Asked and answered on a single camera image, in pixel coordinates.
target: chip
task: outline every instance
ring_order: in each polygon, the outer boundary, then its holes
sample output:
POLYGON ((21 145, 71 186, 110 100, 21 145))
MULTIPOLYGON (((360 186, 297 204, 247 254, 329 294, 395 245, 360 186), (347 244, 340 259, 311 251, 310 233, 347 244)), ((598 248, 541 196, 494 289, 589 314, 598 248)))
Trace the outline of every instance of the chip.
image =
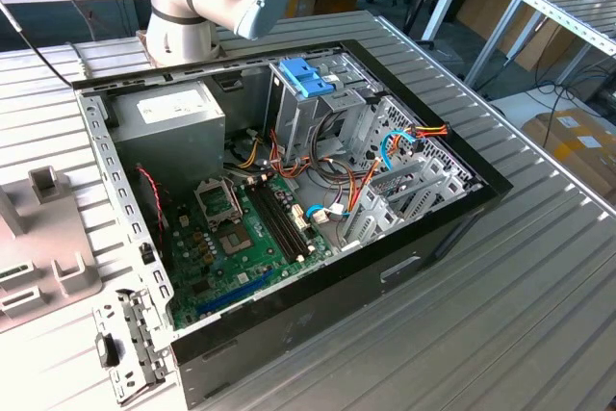
POLYGON ((248 231, 241 224, 227 226, 218 232, 218 240, 227 255, 233 255, 252 246, 248 231))
POLYGON ((202 279, 198 283, 194 283, 192 285, 192 291, 195 293, 195 295, 205 293, 209 289, 210 289, 210 283, 208 283, 207 279, 202 279))

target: metal bracket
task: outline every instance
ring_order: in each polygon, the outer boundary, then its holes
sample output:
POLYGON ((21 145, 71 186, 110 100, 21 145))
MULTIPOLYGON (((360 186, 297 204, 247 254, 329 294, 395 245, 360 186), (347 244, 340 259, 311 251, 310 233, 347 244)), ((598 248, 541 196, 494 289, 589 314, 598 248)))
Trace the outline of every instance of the metal bracket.
POLYGON ((96 348, 109 377, 117 403, 125 405, 165 382, 168 349, 155 351, 150 330, 160 325, 149 292, 117 292, 102 307, 94 308, 96 348))

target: cardboard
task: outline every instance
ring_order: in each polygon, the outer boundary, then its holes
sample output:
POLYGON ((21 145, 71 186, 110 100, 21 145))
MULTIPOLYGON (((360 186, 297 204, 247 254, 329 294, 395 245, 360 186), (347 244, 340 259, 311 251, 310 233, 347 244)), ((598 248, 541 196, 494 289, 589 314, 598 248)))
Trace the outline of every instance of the cardboard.
MULTIPOLYGON (((522 130, 539 145, 546 137, 549 113, 537 115, 522 130)), ((546 150, 577 178, 616 204, 616 136, 583 110, 557 111, 546 150)))

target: aluminum extrusion table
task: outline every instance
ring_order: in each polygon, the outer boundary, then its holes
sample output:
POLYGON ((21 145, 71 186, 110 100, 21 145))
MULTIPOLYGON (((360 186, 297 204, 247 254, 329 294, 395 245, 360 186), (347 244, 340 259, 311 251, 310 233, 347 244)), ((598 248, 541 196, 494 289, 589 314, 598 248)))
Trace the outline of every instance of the aluminum extrusion table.
POLYGON ((508 57, 513 57, 520 47, 524 46, 543 15, 586 41, 560 74, 556 80, 557 84, 564 82, 592 47, 608 56, 616 53, 616 0, 512 0, 466 76, 464 82, 467 86, 472 87, 475 84, 523 3, 536 12, 509 50, 508 57))
MULTIPOLYGON (((382 18, 289 19, 259 41, 221 38, 232 56, 358 39, 514 189, 444 261, 199 409, 603 411, 616 391, 614 210, 382 18)), ((79 48, 95 76, 149 67, 135 39, 79 48)), ((76 78, 70 48, 45 55, 76 78)), ((0 83, 0 183, 47 164, 65 172, 104 291, 135 283, 71 91, 30 51, 0 55, 0 83)), ((98 298, 2 334, 3 408, 116 409, 93 343, 98 298)), ((182 388, 170 376, 127 409, 184 409, 182 388)))

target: green motherboard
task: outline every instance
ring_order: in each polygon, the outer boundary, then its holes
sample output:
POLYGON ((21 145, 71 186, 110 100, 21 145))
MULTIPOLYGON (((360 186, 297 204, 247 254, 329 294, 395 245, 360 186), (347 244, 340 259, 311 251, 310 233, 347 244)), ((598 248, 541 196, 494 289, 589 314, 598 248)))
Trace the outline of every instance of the green motherboard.
MULTIPOLYGON (((287 223, 293 222, 292 208, 296 202, 284 179, 274 175, 265 185, 267 193, 279 201, 287 223)), ((275 238, 280 236, 280 230, 276 230, 280 216, 261 217, 258 211, 264 210, 262 201, 254 196, 249 186, 240 185, 233 190, 243 213, 236 223, 228 220, 216 228, 210 227, 194 195, 184 198, 184 205, 165 210, 169 229, 164 262, 175 291, 170 308, 176 329, 312 267, 331 255, 325 239, 308 226, 295 231, 296 237, 300 237, 310 251, 298 259, 290 259, 286 245, 281 248, 275 238)), ((222 190, 200 198, 207 203, 208 214, 230 207, 222 190)))

